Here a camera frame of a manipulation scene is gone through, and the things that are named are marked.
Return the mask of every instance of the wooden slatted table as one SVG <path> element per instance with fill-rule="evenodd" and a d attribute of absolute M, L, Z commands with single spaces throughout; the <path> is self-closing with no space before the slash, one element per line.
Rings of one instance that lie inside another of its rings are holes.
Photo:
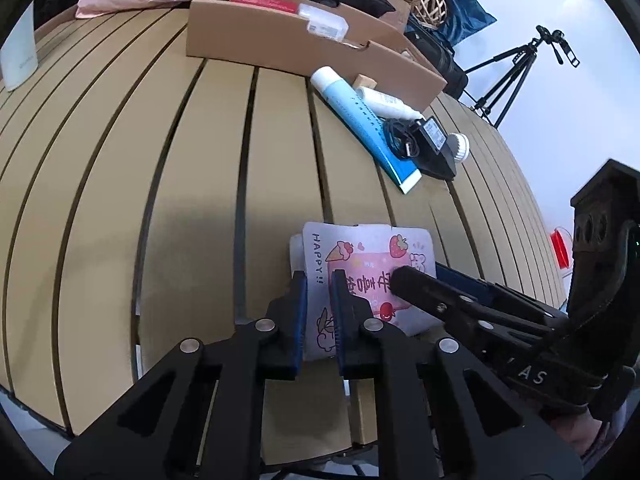
<path fill-rule="evenodd" d="M 228 338 L 289 281 L 306 221 L 427 228 L 436 259 L 553 306 L 564 290 L 499 133 L 441 94 L 471 156 L 407 196 L 298 76 L 184 55 L 187 10 L 59 25 L 0 85 L 0 384 L 81 433 L 177 342 Z M 269 382 L 267 464 L 376 438 L 372 384 L 333 360 Z"/>

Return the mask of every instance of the human hand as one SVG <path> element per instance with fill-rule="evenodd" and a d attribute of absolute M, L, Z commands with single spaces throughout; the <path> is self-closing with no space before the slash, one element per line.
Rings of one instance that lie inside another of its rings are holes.
<path fill-rule="evenodd" d="M 593 445 L 602 426 L 602 422 L 594 419 L 588 411 L 580 415 L 558 416 L 548 424 L 579 455 L 584 455 Z"/>

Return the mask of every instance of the tripod leg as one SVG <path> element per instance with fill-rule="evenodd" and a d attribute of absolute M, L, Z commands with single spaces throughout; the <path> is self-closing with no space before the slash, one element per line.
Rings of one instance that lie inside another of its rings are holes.
<path fill-rule="evenodd" d="M 498 81 L 494 86 L 492 86 L 489 91 L 484 94 L 481 98 L 476 101 L 476 105 L 471 108 L 472 110 L 478 110 L 480 108 L 484 108 L 484 105 L 489 100 L 489 98 L 496 93 L 502 85 L 504 85 L 509 79 L 513 78 L 514 75 L 517 75 L 522 70 L 522 66 L 527 62 L 528 57 L 530 56 L 525 54 L 510 70 Z"/>
<path fill-rule="evenodd" d="M 498 61 L 502 61 L 503 59 L 511 56 L 515 56 L 521 52 L 526 52 L 528 50 L 529 45 L 517 46 L 516 48 L 512 48 L 511 50 L 507 50 L 502 54 L 498 54 L 497 56 L 493 56 L 491 59 L 487 59 L 485 62 L 482 62 L 476 66 L 471 67 L 469 70 L 465 70 L 465 74 L 469 74 L 483 66 L 487 66 L 488 64 L 495 63 Z"/>
<path fill-rule="evenodd" d="M 520 80 L 518 81 L 518 84 L 516 85 L 515 90 L 513 91 L 513 94 L 511 94 L 509 96 L 509 100 L 507 101 L 507 104 L 504 105 L 504 108 L 502 109 L 502 111 L 500 112 L 500 116 L 498 117 L 498 120 L 495 121 L 495 127 L 497 128 L 498 126 L 500 126 L 500 123 L 502 122 L 502 120 L 504 119 L 504 116 L 507 114 L 507 112 L 509 111 L 509 108 L 511 108 L 511 104 L 513 103 L 514 99 L 516 98 L 516 96 L 518 95 L 518 92 L 520 91 L 520 88 L 522 88 L 522 84 L 524 83 L 524 80 L 527 78 L 527 75 L 529 74 L 529 70 L 531 70 L 531 67 L 533 65 L 533 62 L 536 60 L 535 57 L 532 57 L 531 60 L 527 63 L 526 68 L 524 69 L 524 72 L 522 73 L 522 77 L 520 78 Z"/>
<path fill-rule="evenodd" d="M 502 87 L 502 89 L 498 92 L 498 95 L 491 101 L 485 108 L 484 111 L 487 114 L 491 113 L 491 110 L 494 108 L 495 104 L 502 98 L 502 96 L 506 93 L 506 91 L 510 88 L 510 86 L 522 75 L 522 72 L 529 65 L 529 56 L 523 57 L 522 60 L 516 63 L 516 70 L 511 73 L 509 80 L 506 85 Z"/>

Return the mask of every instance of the blue tube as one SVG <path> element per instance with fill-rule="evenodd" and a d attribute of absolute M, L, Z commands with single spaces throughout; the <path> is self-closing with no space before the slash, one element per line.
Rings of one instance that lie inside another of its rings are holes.
<path fill-rule="evenodd" d="M 382 122 L 355 90 L 328 66 L 314 72 L 311 83 L 396 186 L 403 193 L 408 193 L 420 180 L 420 171 L 412 161 L 401 160 L 393 154 L 386 143 Z"/>

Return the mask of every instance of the white bottle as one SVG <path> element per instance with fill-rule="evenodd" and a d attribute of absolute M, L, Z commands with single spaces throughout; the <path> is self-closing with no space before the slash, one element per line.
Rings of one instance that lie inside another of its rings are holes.
<path fill-rule="evenodd" d="M 356 94 L 378 117 L 409 120 L 424 118 L 420 112 L 407 106 L 397 97 L 364 86 L 356 88 Z"/>
<path fill-rule="evenodd" d="M 32 2 L 0 48 L 0 68 L 5 88 L 9 91 L 15 90 L 27 81 L 37 67 Z"/>

